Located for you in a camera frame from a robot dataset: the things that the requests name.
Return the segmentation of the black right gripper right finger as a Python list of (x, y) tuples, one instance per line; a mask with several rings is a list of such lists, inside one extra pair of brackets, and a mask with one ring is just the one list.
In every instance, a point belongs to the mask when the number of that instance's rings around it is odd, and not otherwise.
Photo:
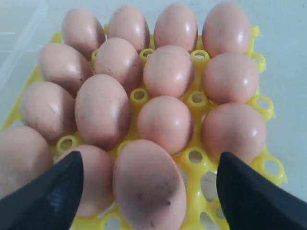
[(232, 230), (305, 230), (307, 204), (230, 152), (220, 157), (216, 187)]

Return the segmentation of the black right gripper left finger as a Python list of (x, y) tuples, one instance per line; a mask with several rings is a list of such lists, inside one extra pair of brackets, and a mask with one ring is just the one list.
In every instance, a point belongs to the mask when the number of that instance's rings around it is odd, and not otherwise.
[(41, 176), (0, 200), (2, 230), (68, 230), (83, 193), (83, 161), (72, 151)]

